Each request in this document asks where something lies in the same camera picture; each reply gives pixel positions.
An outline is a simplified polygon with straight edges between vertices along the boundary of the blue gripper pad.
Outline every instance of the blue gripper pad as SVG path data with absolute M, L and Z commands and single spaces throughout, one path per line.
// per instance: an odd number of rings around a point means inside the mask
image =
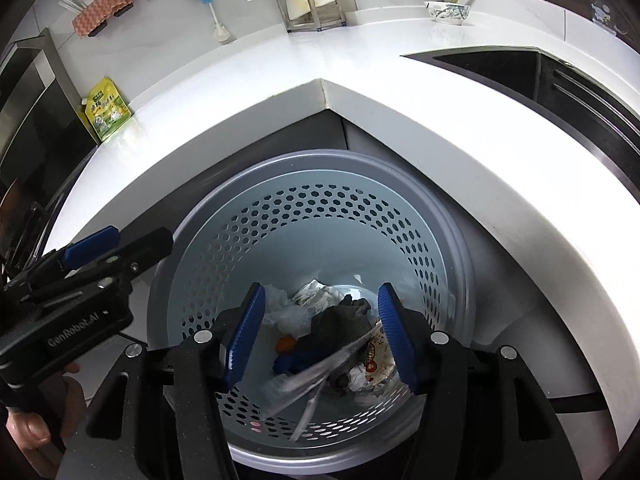
M 120 232 L 110 225 L 66 248 L 60 263 L 65 270 L 77 270 L 115 249 L 119 243 Z
M 417 349 L 421 349 L 425 338 L 431 336 L 429 322 L 420 312 L 402 306 L 391 283 L 384 283 L 378 290 L 378 312 L 400 379 L 418 394 L 420 355 Z
M 225 373 L 223 382 L 231 389 L 242 380 L 244 370 L 249 362 L 249 355 L 254 348 L 255 338 L 264 317 L 266 294 L 260 283 L 254 283 L 239 310 L 242 317 L 233 332 L 225 335 L 222 345 L 225 348 Z

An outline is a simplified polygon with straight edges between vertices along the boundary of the human hand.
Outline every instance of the human hand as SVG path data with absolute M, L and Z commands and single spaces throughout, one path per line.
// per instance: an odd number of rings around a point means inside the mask
M 65 372 L 78 373 L 80 367 L 76 363 L 65 366 Z M 71 437 L 76 426 L 84 416 L 86 403 L 84 391 L 78 381 L 63 376 L 66 386 L 65 414 L 62 418 L 60 437 L 63 440 Z M 45 478 L 54 478 L 58 465 L 54 464 L 40 449 L 51 442 L 49 428 L 37 413 L 10 413 L 6 428 L 23 455 L 31 463 L 37 473 Z

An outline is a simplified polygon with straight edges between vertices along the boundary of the orange object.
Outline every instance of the orange object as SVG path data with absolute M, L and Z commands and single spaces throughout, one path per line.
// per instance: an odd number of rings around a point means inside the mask
M 76 34 L 81 38 L 89 35 L 104 20 L 120 9 L 132 4 L 133 0 L 94 0 L 73 20 Z
M 278 354 L 286 354 L 296 347 L 296 340 L 290 335 L 286 335 L 278 339 L 276 343 L 276 352 Z

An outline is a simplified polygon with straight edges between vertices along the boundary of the trash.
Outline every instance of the trash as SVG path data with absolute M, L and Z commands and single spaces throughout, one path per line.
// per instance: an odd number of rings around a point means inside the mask
M 353 402 L 357 406 L 370 407 L 378 402 L 378 398 L 388 392 L 395 392 L 399 396 L 404 396 L 409 392 L 406 384 L 402 384 L 398 376 L 398 369 L 395 368 L 391 376 L 385 383 L 378 383 L 376 386 L 366 386 L 363 390 L 353 393 Z
M 275 326 L 283 334 L 289 334 L 293 339 L 306 335 L 311 330 L 312 314 L 289 299 L 284 290 L 266 285 L 266 308 L 262 323 Z
M 286 335 L 278 339 L 276 343 L 276 352 L 278 354 L 286 354 L 287 352 L 291 352 L 296 347 L 296 340 L 290 336 Z
M 105 140 L 131 117 L 116 85 L 107 77 L 89 92 L 84 113 L 100 140 Z
M 369 386 L 384 383 L 396 368 L 396 362 L 386 340 L 382 323 L 369 340 L 365 361 L 366 378 Z
M 324 382 L 332 372 L 341 368 L 367 344 L 374 331 L 375 328 L 372 328 L 356 341 L 349 343 L 336 353 L 297 375 L 287 376 L 280 374 L 265 383 L 262 387 L 262 392 L 267 399 L 268 405 L 262 410 L 262 419 L 266 420 L 270 416 L 280 413 L 300 397 L 308 394 L 318 384 Z
M 308 401 L 306 402 L 305 411 L 302 413 L 302 416 L 300 417 L 300 421 L 296 426 L 296 429 L 294 430 L 293 434 L 289 438 L 292 442 L 295 442 L 300 438 L 300 435 L 302 435 L 303 431 L 305 431 L 306 426 L 311 422 L 311 417 L 313 417 L 314 413 L 316 412 L 316 407 L 318 406 L 318 399 L 320 398 L 320 392 L 322 392 L 322 388 L 324 387 L 325 381 L 326 381 L 326 378 L 324 379 L 324 381 L 318 384 L 318 386 L 316 386 L 315 389 L 309 392 L 309 398 L 308 398 Z
M 295 293 L 293 302 L 312 309 L 313 314 L 320 314 L 326 308 L 339 304 L 344 296 L 332 286 L 323 285 L 312 280 Z
M 349 389 L 352 392 L 360 392 L 367 387 L 367 377 L 363 364 L 355 365 L 349 370 Z
M 283 334 L 298 339 L 311 332 L 311 320 L 326 308 L 336 305 L 343 295 L 331 286 L 313 280 L 289 299 L 284 290 L 266 285 L 266 311 L 263 324 L 275 326 Z
M 348 294 L 338 305 L 316 314 L 311 320 L 310 333 L 300 337 L 290 353 L 276 358 L 274 372 L 300 373 L 369 332 L 372 326 L 367 319 L 367 312 L 370 309 L 367 300 L 354 301 Z M 330 384 L 348 372 L 357 361 L 358 357 L 354 356 L 336 370 L 329 380 Z

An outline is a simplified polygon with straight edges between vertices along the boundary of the towel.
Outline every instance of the towel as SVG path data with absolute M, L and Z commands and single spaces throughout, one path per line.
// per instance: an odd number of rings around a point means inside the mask
M 113 16 L 114 12 L 133 3 L 133 0 L 94 0 L 85 10 L 73 20 L 76 34 L 81 38 L 100 25 L 104 20 Z

